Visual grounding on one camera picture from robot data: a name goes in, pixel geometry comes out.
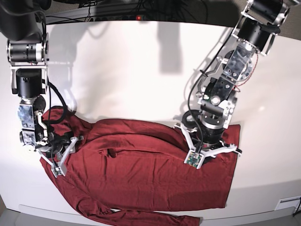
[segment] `white table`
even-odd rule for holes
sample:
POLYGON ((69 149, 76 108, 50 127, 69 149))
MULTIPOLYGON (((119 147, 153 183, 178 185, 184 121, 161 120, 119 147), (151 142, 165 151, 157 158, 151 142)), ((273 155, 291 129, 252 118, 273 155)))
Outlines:
MULTIPOLYGON (((80 118, 173 125, 187 110, 186 98, 198 69, 205 67, 230 30, 202 24, 117 21, 53 25, 48 31, 49 79, 80 118)), ((5 47, 6 38, 1 35, 0 194, 6 207, 101 225, 79 216, 48 179, 39 156, 21 148, 20 98, 10 91, 5 47)), ((271 54, 260 56, 251 80, 241 87, 232 124, 242 125, 243 156, 227 207, 174 214, 204 219, 250 215, 274 210, 280 198, 300 195, 300 51, 301 41, 277 37, 271 54)), ((52 97, 53 105, 59 104, 52 97)))

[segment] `red shirt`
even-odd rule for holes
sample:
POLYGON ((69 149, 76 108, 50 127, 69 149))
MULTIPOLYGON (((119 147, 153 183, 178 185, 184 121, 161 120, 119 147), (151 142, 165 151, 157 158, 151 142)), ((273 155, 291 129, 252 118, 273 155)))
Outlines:
MULTIPOLYGON (((51 119, 61 113, 53 109, 51 119)), ((122 119, 90 124, 71 114, 54 128, 60 135, 72 130, 84 140, 67 159, 65 177, 55 178, 50 165, 40 161, 66 201, 91 220, 114 226, 198 226, 199 218, 153 211, 225 207, 235 153, 217 155, 197 170, 183 163, 188 147, 179 129, 122 119)), ((230 126, 223 138, 238 145, 239 130, 230 126)))

